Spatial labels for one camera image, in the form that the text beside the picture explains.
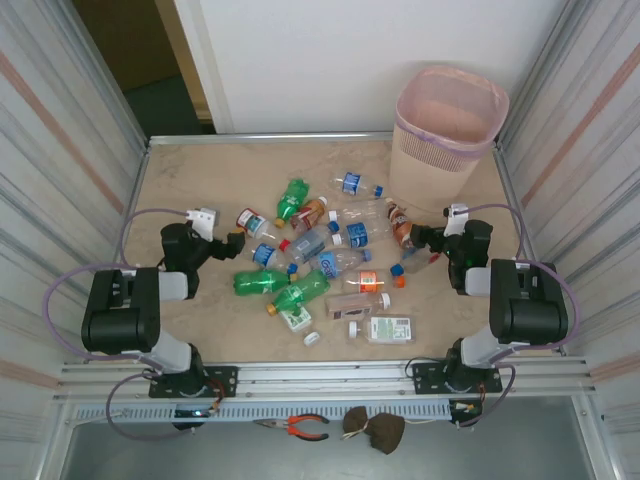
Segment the crushed clear bottle blue cap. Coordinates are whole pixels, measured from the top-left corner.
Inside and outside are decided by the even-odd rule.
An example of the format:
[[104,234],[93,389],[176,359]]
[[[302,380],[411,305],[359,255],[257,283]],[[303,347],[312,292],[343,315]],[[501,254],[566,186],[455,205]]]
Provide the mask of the crushed clear bottle blue cap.
[[396,264],[391,266],[390,273],[394,277],[414,274],[434,263],[439,257],[439,253],[431,252],[428,248],[411,249],[406,251]]

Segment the clear bottle red label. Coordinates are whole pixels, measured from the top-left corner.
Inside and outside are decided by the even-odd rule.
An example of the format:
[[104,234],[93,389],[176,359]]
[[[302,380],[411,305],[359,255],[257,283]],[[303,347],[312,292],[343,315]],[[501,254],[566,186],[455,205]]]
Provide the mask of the clear bottle red label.
[[272,222],[251,208],[245,208],[239,214],[236,225],[243,229],[249,237],[281,251],[285,251],[290,245],[290,241]]

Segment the clear bottle dark blue label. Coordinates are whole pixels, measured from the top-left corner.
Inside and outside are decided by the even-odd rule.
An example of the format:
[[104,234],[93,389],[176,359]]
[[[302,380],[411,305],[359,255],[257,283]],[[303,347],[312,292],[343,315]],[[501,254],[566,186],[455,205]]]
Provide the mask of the clear bottle dark blue label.
[[268,270],[279,270],[286,274],[295,274],[298,266],[278,249],[265,243],[259,243],[253,249],[252,261],[260,267]]

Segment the brown chocolate drink bottle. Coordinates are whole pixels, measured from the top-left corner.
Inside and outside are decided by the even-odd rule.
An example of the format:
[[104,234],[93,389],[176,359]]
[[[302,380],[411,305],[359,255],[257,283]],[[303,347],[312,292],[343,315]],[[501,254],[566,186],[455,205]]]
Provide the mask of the brown chocolate drink bottle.
[[392,198],[386,198],[385,204],[387,208],[387,218],[395,241],[403,250],[412,249],[414,247],[411,240],[413,222],[407,217],[406,211]]

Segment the large clear bottle no label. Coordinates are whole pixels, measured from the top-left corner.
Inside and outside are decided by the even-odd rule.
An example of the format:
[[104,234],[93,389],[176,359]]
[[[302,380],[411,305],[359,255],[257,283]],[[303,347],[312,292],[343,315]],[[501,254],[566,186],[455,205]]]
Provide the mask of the large clear bottle no label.
[[387,216],[387,203],[383,199],[359,200],[328,211],[330,221],[342,223],[361,222]]

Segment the clear bottle grey label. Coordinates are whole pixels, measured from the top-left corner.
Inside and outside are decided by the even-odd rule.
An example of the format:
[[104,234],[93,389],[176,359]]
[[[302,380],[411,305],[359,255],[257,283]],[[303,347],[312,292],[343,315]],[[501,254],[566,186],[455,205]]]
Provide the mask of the clear bottle grey label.
[[304,264],[319,254],[327,246],[332,235],[339,232],[339,224],[330,221],[326,225],[317,225],[287,245],[284,253],[296,264]]

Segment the clear bottle orange label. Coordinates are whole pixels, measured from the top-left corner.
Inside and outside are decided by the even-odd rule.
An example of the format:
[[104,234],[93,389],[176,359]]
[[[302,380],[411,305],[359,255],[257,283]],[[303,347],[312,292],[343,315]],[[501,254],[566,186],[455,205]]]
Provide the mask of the clear bottle orange label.
[[347,294],[391,292],[405,287],[404,275],[386,270],[350,271],[341,277],[341,290]]

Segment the green soda bottle orange cap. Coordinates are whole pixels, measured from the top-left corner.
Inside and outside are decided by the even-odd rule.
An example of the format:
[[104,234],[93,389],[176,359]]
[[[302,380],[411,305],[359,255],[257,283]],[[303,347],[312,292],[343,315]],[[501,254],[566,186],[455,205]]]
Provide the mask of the green soda bottle orange cap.
[[307,303],[324,295],[329,289],[330,283],[325,274],[319,270],[312,270],[304,278],[285,287],[266,306],[266,310],[271,316],[282,312],[299,315]]

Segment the brown iced coffee bottle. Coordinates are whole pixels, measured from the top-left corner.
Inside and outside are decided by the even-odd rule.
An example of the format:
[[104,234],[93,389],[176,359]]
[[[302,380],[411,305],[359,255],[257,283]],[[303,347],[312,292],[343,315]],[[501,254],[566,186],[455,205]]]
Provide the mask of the brown iced coffee bottle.
[[309,200],[290,218],[290,224],[297,235],[301,235],[314,226],[325,214],[328,200],[324,196]]

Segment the bottle green label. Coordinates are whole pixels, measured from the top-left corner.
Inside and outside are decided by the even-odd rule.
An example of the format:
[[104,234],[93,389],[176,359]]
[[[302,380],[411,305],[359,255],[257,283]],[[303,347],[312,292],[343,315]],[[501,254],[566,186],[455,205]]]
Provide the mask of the bottle green label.
[[415,341],[412,319],[402,316],[369,316],[350,321],[347,336],[381,345],[405,345]]

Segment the small clear bottle blue label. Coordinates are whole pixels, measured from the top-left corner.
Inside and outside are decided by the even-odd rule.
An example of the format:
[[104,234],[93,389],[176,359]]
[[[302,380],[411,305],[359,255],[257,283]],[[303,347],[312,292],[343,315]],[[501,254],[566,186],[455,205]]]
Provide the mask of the small clear bottle blue label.
[[354,171],[340,172],[333,175],[330,185],[337,191],[360,198],[380,198],[384,188],[369,176]]

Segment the small bottle lime label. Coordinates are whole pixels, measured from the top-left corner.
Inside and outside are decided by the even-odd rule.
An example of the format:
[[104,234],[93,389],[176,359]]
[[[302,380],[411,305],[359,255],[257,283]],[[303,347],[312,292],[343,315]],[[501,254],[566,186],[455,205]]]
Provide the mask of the small bottle lime label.
[[314,329],[312,316],[305,307],[300,307],[297,314],[283,311],[279,313],[279,316],[292,333],[301,337],[305,347],[314,346],[319,342],[320,334]]

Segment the clear bottle light blue label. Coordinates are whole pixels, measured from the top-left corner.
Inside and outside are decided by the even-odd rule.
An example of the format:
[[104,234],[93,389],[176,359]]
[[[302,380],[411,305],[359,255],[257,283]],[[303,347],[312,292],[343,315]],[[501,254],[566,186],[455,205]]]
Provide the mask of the clear bottle light blue label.
[[309,266],[312,270],[321,271],[328,279],[335,279],[371,259],[369,249],[337,248],[320,252],[309,260]]

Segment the square bottle purple label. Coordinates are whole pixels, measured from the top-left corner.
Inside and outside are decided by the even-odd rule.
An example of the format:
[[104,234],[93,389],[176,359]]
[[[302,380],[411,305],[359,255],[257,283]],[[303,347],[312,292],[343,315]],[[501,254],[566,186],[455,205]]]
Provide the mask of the square bottle purple label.
[[343,294],[325,299],[326,313],[332,320],[363,320],[390,306],[391,298],[386,292]]

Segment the beige plastic waste bin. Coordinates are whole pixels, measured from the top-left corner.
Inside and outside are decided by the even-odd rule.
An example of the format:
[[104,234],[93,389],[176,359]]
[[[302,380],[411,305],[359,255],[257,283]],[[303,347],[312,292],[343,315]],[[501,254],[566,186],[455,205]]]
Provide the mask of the beige plastic waste bin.
[[424,210],[451,204],[491,148],[479,158],[455,156],[397,127],[395,107],[390,191],[394,197]]

